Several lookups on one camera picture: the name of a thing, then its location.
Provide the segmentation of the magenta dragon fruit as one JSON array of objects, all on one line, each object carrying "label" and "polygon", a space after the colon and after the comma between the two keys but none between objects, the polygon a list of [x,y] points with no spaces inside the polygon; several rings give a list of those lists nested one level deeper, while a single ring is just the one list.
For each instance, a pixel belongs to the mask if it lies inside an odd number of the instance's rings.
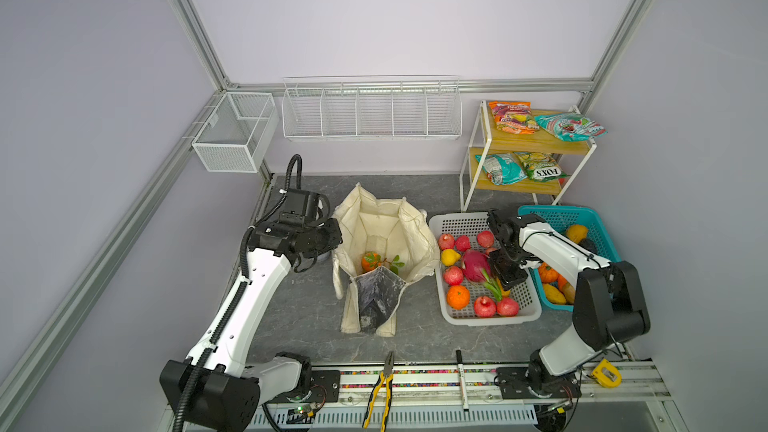
[{"label": "magenta dragon fruit", "polygon": [[481,284],[497,302],[503,299],[501,286],[496,282],[488,257],[484,253],[468,250],[463,254],[461,261],[464,277],[467,280]]}]

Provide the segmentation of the cream canvas grocery bag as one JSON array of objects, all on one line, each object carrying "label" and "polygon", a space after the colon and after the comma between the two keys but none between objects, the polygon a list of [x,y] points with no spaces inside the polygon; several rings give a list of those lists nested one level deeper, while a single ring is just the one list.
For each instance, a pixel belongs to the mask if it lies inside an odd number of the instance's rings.
[{"label": "cream canvas grocery bag", "polygon": [[[333,217],[343,239],[332,252],[335,293],[344,301],[341,331],[394,336],[405,289],[439,268],[439,247],[427,226],[427,213],[404,198],[378,199],[356,184]],[[405,267],[399,275],[385,268],[360,274],[367,251],[399,255]]]}]

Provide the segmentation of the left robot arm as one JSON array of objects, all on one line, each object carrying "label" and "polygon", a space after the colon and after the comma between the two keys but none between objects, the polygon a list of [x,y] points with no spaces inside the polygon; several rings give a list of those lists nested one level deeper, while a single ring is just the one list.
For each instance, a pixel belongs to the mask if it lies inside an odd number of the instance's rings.
[{"label": "left robot arm", "polygon": [[288,162],[278,202],[246,229],[239,273],[201,339],[181,360],[164,366],[159,382],[174,413],[171,430],[195,424],[215,431],[243,431],[256,411],[276,397],[312,394],[309,358],[279,353],[252,365],[255,333],[281,282],[304,273],[342,243],[326,195],[302,186],[303,159]]}]

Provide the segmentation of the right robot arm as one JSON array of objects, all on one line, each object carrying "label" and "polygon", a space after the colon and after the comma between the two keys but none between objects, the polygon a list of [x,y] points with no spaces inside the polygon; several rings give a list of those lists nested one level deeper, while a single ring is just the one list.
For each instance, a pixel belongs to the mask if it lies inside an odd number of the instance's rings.
[{"label": "right robot arm", "polygon": [[536,214],[488,212],[500,249],[491,254],[494,271],[524,272],[536,265],[554,268],[575,289],[571,325],[530,356],[518,382],[535,397],[563,389],[576,370],[612,346],[650,331],[639,273],[627,261],[611,261],[557,232]]}]

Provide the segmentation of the teal white snack bag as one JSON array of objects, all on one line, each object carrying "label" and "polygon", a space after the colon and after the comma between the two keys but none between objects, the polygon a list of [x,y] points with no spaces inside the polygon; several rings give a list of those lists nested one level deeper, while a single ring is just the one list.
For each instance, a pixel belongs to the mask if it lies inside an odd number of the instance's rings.
[{"label": "teal white snack bag", "polygon": [[[476,156],[478,164],[481,155]],[[488,155],[481,168],[487,179],[496,186],[513,185],[527,178],[517,156],[514,153],[501,153]]]}]

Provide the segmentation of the green Fox's candy bag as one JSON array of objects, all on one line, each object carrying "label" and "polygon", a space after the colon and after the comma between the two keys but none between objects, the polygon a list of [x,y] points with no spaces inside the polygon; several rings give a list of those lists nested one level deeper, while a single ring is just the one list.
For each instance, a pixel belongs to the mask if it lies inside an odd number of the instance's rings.
[{"label": "green Fox's candy bag", "polygon": [[556,160],[549,154],[541,152],[515,152],[521,168],[527,178],[534,182],[550,182],[565,179],[565,173]]}]

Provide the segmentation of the teal red snack bag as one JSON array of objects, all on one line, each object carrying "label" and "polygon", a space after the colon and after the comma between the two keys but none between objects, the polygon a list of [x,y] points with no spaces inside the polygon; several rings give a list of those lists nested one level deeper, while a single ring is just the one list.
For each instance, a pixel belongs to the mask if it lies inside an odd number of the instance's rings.
[{"label": "teal red snack bag", "polygon": [[604,135],[601,124],[575,112],[539,115],[537,125],[553,137],[564,142],[583,142]]}]

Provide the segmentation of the red apple back right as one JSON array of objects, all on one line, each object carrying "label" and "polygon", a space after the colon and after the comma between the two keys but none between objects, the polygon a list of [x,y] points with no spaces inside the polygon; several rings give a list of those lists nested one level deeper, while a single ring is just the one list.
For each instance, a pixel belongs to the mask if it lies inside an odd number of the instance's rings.
[{"label": "red apple back right", "polygon": [[476,241],[480,247],[483,249],[488,249],[494,245],[495,237],[491,231],[486,230],[477,234]]}]

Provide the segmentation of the small orange pumpkin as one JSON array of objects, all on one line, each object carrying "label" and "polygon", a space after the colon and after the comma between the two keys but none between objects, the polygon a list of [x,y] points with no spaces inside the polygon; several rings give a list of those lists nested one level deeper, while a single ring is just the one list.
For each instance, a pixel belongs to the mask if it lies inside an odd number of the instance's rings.
[{"label": "small orange pumpkin", "polygon": [[538,274],[543,284],[551,284],[557,282],[560,278],[560,274],[546,263],[542,263],[538,267]]}]

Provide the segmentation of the red apple front right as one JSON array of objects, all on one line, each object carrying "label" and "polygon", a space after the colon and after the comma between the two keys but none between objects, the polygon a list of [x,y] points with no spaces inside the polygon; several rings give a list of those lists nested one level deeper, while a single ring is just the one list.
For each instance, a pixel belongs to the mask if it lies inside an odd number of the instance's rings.
[{"label": "red apple front right", "polygon": [[516,317],[520,311],[520,305],[511,297],[503,297],[496,303],[496,313],[501,317]]}]

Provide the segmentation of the red apple back middle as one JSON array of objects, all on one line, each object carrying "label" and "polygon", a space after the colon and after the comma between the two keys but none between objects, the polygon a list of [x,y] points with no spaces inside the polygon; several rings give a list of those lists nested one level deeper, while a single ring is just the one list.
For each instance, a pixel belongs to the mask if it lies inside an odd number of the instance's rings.
[{"label": "red apple back middle", "polygon": [[454,249],[463,254],[464,252],[470,250],[472,248],[471,241],[468,236],[459,236],[455,239],[454,242]]}]

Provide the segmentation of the orange tangerine front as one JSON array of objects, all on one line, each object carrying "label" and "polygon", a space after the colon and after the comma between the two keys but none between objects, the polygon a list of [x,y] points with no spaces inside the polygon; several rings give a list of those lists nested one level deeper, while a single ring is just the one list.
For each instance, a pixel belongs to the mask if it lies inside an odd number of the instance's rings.
[{"label": "orange tangerine front", "polygon": [[453,310],[465,309],[471,301],[470,291],[463,285],[453,285],[445,295],[446,304]]}]

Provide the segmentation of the yellow pear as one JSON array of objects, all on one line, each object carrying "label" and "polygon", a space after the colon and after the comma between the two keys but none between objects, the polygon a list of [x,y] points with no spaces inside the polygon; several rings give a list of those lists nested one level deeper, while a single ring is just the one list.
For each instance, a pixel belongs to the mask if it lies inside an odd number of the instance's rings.
[{"label": "yellow pear", "polygon": [[450,268],[460,262],[462,254],[455,249],[449,248],[441,251],[440,261],[443,266]]}]

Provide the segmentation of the small white mesh box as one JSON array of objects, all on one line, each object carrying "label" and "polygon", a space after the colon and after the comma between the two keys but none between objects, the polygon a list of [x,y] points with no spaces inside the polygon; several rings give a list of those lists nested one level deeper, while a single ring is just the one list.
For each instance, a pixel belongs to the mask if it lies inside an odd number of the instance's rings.
[{"label": "small white mesh box", "polygon": [[208,172],[258,173],[278,123],[271,94],[224,92],[192,146]]}]

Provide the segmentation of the yellow tape measure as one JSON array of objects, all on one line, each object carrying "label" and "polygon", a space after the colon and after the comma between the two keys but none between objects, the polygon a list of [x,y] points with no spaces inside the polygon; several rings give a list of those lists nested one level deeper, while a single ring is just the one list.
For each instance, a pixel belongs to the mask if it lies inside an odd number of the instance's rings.
[{"label": "yellow tape measure", "polygon": [[617,367],[607,359],[602,359],[590,373],[590,377],[607,389],[617,388],[622,383],[622,375]]}]

